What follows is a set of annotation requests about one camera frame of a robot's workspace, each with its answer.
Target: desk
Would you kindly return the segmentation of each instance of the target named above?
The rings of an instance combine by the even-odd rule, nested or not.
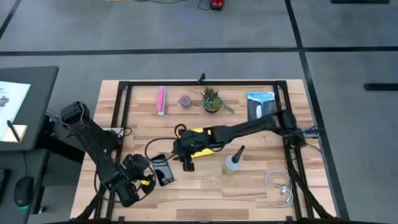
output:
[[[58,67],[0,69],[0,81],[30,84],[29,91],[14,120],[14,124],[27,125],[25,136],[19,144],[0,141],[0,152],[35,149],[57,73]]]
[[[30,213],[40,206],[42,181],[49,160],[49,151],[38,146],[45,123],[45,112],[57,77],[58,67],[2,68],[0,81],[30,84],[29,91],[14,120],[14,124],[27,125],[21,143],[0,142],[0,169],[10,169],[4,198],[0,204],[0,223],[26,223]],[[34,199],[28,209],[20,210],[14,201],[16,182],[25,176],[22,151],[25,151],[27,175],[34,179]]]
[[[107,128],[111,125],[118,81],[103,81],[99,93],[94,121]],[[308,100],[301,80],[287,80],[290,104],[298,125],[310,127],[313,124]],[[188,128],[214,125],[234,125],[247,120],[246,92],[272,91],[269,86],[218,86],[220,96],[236,114],[220,110],[208,114],[201,108],[203,86],[168,86],[166,88],[165,116],[157,115],[157,86],[133,86],[129,105],[127,127],[132,128],[132,135],[124,138],[122,158],[126,154],[143,153],[145,145],[157,137],[173,137],[174,127],[184,123]],[[183,109],[178,100],[182,95],[192,99],[193,106]],[[308,142],[317,144],[316,140]],[[226,156],[235,153],[244,144],[242,169],[233,175],[222,173]],[[159,153],[170,155],[172,141],[157,141],[149,148],[150,157]],[[335,215],[330,188],[319,151],[311,147],[302,149],[307,181],[312,193],[326,210]],[[274,208],[270,200],[280,197],[280,190],[270,189],[270,196],[265,197],[264,174],[273,165],[285,165],[282,138],[264,131],[235,139],[223,151],[210,156],[194,159],[195,172],[184,172],[181,163],[170,161],[175,182],[165,186],[156,186],[155,190],[129,208],[116,204],[112,219],[124,216],[126,221],[182,221],[182,220],[250,220],[273,221],[285,220],[287,215],[294,215],[293,206]],[[90,157],[83,161],[82,171],[72,217],[79,215],[95,196],[93,189],[95,165]],[[305,215],[305,206],[301,205]],[[103,205],[103,217],[106,203]]]

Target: blue book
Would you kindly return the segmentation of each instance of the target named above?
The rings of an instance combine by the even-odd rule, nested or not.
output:
[[[275,93],[266,91],[248,92],[248,120],[261,118],[276,112]]]

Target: black desk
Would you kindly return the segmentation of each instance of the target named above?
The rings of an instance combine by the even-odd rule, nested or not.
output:
[[[50,153],[46,149],[36,149],[25,152],[27,175],[34,178],[34,193],[36,200],[41,200],[39,192],[42,190],[44,171],[49,161]],[[0,203],[0,223],[26,223],[29,214],[35,210],[34,205],[27,209],[20,209],[14,202],[14,186],[25,176],[24,156],[22,152],[1,152],[0,169],[10,169],[9,182]]]
[[[35,148],[57,73],[58,67],[0,69],[0,81],[30,84],[29,91],[14,120],[14,124],[27,125],[25,136],[19,144],[0,141],[0,152]]]
[[[0,168],[11,170],[10,180],[0,203],[0,223],[26,223],[29,214],[37,213],[37,207],[40,206],[44,190],[42,181],[50,153],[46,149],[37,149],[37,141],[45,123],[45,112],[57,73],[58,67],[0,69],[0,81],[30,84],[27,96],[14,120],[14,124],[27,125],[22,142],[0,142]],[[34,178],[34,199],[25,210],[19,209],[14,202],[14,186],[25,176],[22,151],[25,151],[27,175]]]

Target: white cable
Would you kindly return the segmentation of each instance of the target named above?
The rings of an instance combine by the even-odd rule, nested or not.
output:
[[[272,170],[273,168],[280,168],[283,169],[284,171],[279,171],[279,170]],[[275,183],[274,181],[272,181],[269,178],[269,174],[273,174],[273,173],[278,173],[278,174],[283,174],[286,176],[287,178],[287,182],[285,185],[279,185],[277,183]],[[283,208],[286,206],[289,206],[292,202],[293,202],[293,193],[292,193],[292,180],[290,179],[289,173],[287,172],[287,170],[285,169],[284,166],[280,166],[280,165],[274,165],[272,167],[270,167],[267,172],[266,175],[264,176],[264,186],[266,187],[266,197],[268,197],[268,188],[267,188],[267,181],[271,182],[272,184],[274,184],[276,187],[278,187],[282,194],[285,194],[286,192],[289,193],[289,196],[286,199],[286,204],[284,205],[277,205],[274,202],[269,202],[272,206],[277,207],[277,208]]]

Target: book cover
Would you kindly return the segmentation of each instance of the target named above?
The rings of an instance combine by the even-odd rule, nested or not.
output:
[[[275,113],[275,94],[266,91],[248,92],[248,121]]]
[[[25,99],[30,84],[0,82],[0,139],[8,129],[7,120],[13,122]]]

